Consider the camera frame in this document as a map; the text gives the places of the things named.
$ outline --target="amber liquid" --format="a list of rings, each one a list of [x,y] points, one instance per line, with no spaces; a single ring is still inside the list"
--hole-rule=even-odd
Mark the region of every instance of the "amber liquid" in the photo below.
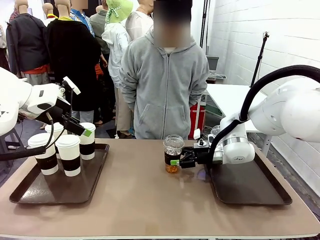
[[[179,171],[178,166],[170,166],[165,163],[165,170],[170,174],[175,174]]]

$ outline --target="tray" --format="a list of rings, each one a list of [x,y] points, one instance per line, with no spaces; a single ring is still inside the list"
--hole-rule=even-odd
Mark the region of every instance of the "tray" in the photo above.
[[[95,192],[101,171],[109,150],[108,144],[95,144],[95,157],[81,161],[81,173],[77,176],[65,175],[58,159],[58,172],[43,175],[36,164],[9,200],[16,204],[29,205],[65,205],[83,204],[90,200]]]
[[[292,198],[256,154],[251,162],[206,167],[217,197],[225,204],[282,206]]]

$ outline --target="blue patterned shirt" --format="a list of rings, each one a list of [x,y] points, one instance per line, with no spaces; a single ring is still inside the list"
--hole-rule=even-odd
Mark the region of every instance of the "blue patterned shirt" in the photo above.
[[[89,29],[90,33],[95,36],[94,29],[90,24],[90,19],[85,15],[85,12],[80,12],[75,9],[71,9],[70,18],[74,21],[82,22]]]

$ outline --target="white paper cup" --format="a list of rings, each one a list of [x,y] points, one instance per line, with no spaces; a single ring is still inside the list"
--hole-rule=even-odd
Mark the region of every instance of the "white paper cup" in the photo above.
[[[30,137],[30,139],[28,140],[28,145],[32,149],[45,146],[49,141],[49,138],[50,138],[49,133],[40,133]],[[52,136],[50,144],[52,144],[54,140],[55,140],[55,137]],[[43,175],[54,174],[59,169],[57,156],[56,156],[56,149],[54,145],[49,147],[44,154],[35,156],[35,159]]]
[[[46,125],[44,129],[47,133],[49,134],[51,133],[51,125]],[[53,136],[55,139],[59,137],[62,131],[63,131],[62,135],[68,134],[67,130],[64,130],[64,126],[62,126],[59,122],[56,122],[55,124],[53,124]],[[55,147],[56,158],[59,159],[60,155],[59,155],[58,148],[57,146],[54,146],[54,147]]]
[[[80,139],[76,135],[62,135],[55,142],[58,148],[64,173],[68,177],[74,177],[81,171]]]
[[[82,127],[91,131],[90,136],[80,136],[80,155],[83,160],[91,160],[95,157],[95,130],[96,126],[90,122],[80,123]]]

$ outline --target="black label on cup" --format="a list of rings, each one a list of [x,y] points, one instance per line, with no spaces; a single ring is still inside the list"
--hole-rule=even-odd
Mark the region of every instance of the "black label on cup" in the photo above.
[[[166,164],[171,165],[171,160],[180,160],[181,154],[179,155],[169,155],[168,153],[164,153],[164,161]]]
[[[63,169],[66,171],[74,171],[80,167],[80,156],[72,160],[61,159]]]
[[[95,152],[95,144],[96,142],[94,141],[91,144],[80,144],[80,153],[82,155],[90,155]]]
[[[46,158],[35,158],[40,169],[42,170],[49,170],[53,169],[55,166],[57,166],[57,156],[56,153],[54,153],[52,156],[46,157]]]

